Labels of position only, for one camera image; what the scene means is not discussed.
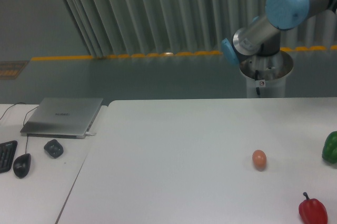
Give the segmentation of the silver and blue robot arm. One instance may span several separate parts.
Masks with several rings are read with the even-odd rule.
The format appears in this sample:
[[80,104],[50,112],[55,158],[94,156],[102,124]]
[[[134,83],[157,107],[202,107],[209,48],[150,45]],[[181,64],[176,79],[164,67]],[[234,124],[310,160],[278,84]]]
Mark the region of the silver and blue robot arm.
[[280,50],[281,32],[325,10],[336,12],[336,0],[266,0],[264,9],[264,14],[237,30],[231,40],[221,42],[221,51],[230,63],[239,64],[254,55],[275,55]]

